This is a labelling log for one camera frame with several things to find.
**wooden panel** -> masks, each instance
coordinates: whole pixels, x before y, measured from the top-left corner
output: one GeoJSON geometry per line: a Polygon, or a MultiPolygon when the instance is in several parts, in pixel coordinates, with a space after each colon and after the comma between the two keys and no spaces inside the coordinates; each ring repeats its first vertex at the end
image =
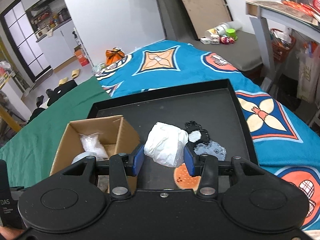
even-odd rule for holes
{"type": "Polygon", "coordinates": [[[206,30],[222,22],[231,21],[224,0],[182,0],[196,30],[198,38],[204,36],[206,30]]]}

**cardboard box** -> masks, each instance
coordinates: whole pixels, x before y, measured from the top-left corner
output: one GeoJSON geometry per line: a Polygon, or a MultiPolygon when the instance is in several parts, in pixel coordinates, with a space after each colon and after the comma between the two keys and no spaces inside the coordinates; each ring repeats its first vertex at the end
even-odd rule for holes
{"type": "MultiPolygon", "coordinates": [[[[50,176],[71,165],[73,159],[84,152],[79,134],[97,132],[109,157],[119,153],[130,154],[140,142],[138,133],[122,115],[71,121],[62,135],[50,176]]],[[[127,176],[127,180],[131,192],[135,192],[137,177],[127,176]]]]}

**yellow table leg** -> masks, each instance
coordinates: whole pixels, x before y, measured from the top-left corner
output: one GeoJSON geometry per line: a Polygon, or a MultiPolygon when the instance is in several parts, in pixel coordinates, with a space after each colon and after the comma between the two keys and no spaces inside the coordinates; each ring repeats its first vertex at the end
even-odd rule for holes
{"type": "Polygon", "coordinates": [[[15,131],[19,132],[21,126],[8,114],[8,112],[0,105],[0,116],[15,131]]]}

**human hand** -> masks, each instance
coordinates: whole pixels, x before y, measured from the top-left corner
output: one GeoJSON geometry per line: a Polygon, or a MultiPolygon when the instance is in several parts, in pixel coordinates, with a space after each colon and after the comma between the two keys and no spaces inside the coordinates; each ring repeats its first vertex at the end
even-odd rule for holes
{"type": "Polygon", "coordinates": [[[22,229],[0,227],[0,235],[2,235],[6,240],[13,240],[22,233],[22,229]]]}

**green sheet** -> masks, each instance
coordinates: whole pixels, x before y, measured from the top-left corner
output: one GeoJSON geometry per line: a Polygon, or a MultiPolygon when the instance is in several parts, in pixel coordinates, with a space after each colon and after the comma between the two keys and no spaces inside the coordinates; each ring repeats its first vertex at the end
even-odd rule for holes
{"type": "Polygon", "coordinates": [[[49,176],[61,136],[70,121],[86,119],[95,102],[109,99],[95,77],[65,94],[4,147],[10,186],[30,187],[49,176]]]}

